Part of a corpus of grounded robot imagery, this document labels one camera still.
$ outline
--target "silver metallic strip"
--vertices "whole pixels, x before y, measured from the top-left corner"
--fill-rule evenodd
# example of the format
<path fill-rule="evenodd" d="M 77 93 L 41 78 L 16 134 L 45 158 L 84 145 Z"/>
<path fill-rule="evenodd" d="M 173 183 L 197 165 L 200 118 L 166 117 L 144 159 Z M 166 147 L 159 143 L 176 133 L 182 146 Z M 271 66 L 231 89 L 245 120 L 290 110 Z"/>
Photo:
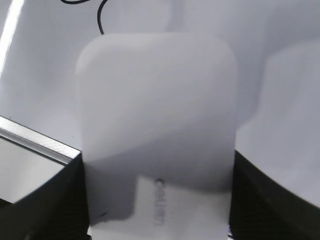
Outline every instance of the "silver metallic strip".
<path fill-rule="evenodd" d="M 0 137 L 44 155 L 62 165 L 67 165 L 80 154 L 78 149 L 35 132 L 2 116 L 0 116 Z"/>

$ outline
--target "white surface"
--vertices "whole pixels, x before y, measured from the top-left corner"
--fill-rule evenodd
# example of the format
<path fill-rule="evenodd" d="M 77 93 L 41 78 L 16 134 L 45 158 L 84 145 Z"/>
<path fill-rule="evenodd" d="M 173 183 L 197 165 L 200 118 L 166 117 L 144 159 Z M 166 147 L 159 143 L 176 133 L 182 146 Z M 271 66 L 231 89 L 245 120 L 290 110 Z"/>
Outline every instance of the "white surface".
<path fill-rule="evenodd" d="M 15 203 L 63 166 L 0 138 L 0 199 Z"/>
<path fill-rule="evenodd" d="M 1 30 L 10 4 L 10 0 L 0 1 Z M 70 79 L 81 50 L 99 35 L 96 24 L 99 4 L 99 0 L 80 5 L 65 5 L 59 0 L 25 0 L 0 79 L 0 115 L 11 117 L 14 121 L 43 134 L 81 148 L 73 96 L 74 84 Z M 181 20 L 183 11 L 180 9 L 186 10 L 190 19 L 188 25 Z M 313 93 L 309 96 L 306 90 L 317 89 L 317 82 L 308 80 L 310 75 L 302 74 L 318 69 L 318 60 L 314 59 L 312 64 L 308 64 L 308 67 L 299 73 L 298 68 L 290 70 L 288 65 L 293 63 L 294 59 L 300 61 L 304 51 L 310 48 L 309 43 L 319 39 L 319 9 L 318 0 L 160 0 L 156 7 L 146 3 L 146 0 L 135 0 L 134 4 L 132 0 L 109 0 L 101 20 L 105 33 L 155 32 L 162 29 L 159 25 L 153 29 L 153 20 L 158 21 L 160 18 L 162 23 L 167 23 L 164 16 L 172 16 L 165 31 L 205 29 L 224 39 L 234 51 L 239 69 L 238 122 L 239 127 L 244 128 L 238 132 L 237 148 L 269 174 L 271 168 L 283 169 L 281 173 L 276 170 L 272 177 L 294 193 L 320 206 L 319 195 L 311 192 L 317 192 L 317 188 L 310 185 L 311 180 L 319 182 L 314 173 L 318 162 L 314 146 L 318 140 L 315 133 L 319 116 L 316 115 L 318 111 L 313 105 L 319 102 L 319 97 Z M 280 52 L 290 52 L 291 50 L 284 49 L 295 44 L 300 45 L 297 48 L 302 52 L 283 57 L 287 53 Z M 317 44 L 312 45 L 312 48 L 316 49 Z M 294 73 L 295 83 L 291 85 L 286 82 L 290 88 L 300 88 L 304 83 L 298 86 L 296 82 L 305 82 L 307 79 L 307 85 L 303 86 L 305 90 L 298 91 L 297 96 L 292 97 L 286 87 L 281 87 L 279 81 L 283 79 L 283 72 L 281 69 L 274 69 L 275 63 Z M 263 80 L 272 79 L 272 75 L 280 80 L 272 82 L 272 89 L 264 90 L 271 82 L 264 84 Z M 293 107 L 295 114 L 284 116 L 281 111 L 266 111 L 262 106 L 262 102 L 266 101 L 259 101 L 262 98 L 260 93 L 267 93 L 270 98 L 272 95 L 282 96 L 269 105 L 281 107 L 282 110 L 291 111 L 292 104 L 297 104 Z M 257 120 L 258 125 L 255 117 L 253 118 L 255 114 L 260 118 Z M 286 133 L 281 135 L 279 139 L 282 141 L 278 145 L 274 144 L 277 143 L 274 141 L 277 140 L 277 135 L 270 135 L 274 131 L 269 133 L 271 125 L 269 122 L 262 122 L 262 115 L 272 118 L 272 126 L 277 129 L 286 125 L 285 121 L 292 121 L 283 129 Z M 268 141 L 261 140 L 264 133 L 267 134 Z M 293 137 L 293 133 L 303 139 Z M 292 144 L 292 139 L 296 139 L 297 143 Z M 300 169 L 300 173 L 292 171 L 291 167 L 283 167 L 288 164 L 296 166 L 295 169 Z M 314 173 L 311 174 L 314 176 L 312 178 L 309 178 L 310 171 Z M 289 182 L 299 182 L 299 187 Z"/>
<path fill-rule="evenodd" d="M 76 75 L 93 239 L 226 239 L 229 47 L 202 34 L 110 34 L 84 49 Z"/>

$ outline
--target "white tabletop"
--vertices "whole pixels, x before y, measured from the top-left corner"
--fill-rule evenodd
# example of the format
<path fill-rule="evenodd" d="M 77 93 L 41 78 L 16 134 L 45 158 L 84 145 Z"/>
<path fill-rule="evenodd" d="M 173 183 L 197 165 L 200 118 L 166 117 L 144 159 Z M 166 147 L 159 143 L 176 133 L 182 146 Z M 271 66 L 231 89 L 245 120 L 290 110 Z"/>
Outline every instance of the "white tabletop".
<path fill-rule="evenodd" d="M 183 6 L 164 0 L 154 7 L 146 0 L 136 5 L 109 0 L 101 21 L 105 33 L 209 31 L 226 41 L 238 61 L 236 148 L 278 183 L 320 206 L 320 1 L 202 1 L 186 0 Z M 0 115 L 81 148 L 73 74 L 81 50 L 100 35 L 99 4 L 0 2 L 0 49 L 5 49 L 0 53 L 7 53 L 0 55 Z M 10 5 L 17 25 L 9 18 Z M 187 20 L 182 7 L 193 13 Z M 146 21 L 159 16 L 158 21 L 172 16 L 166 28 Z M 3 36 L 10 32 L 7 41 Z"/>

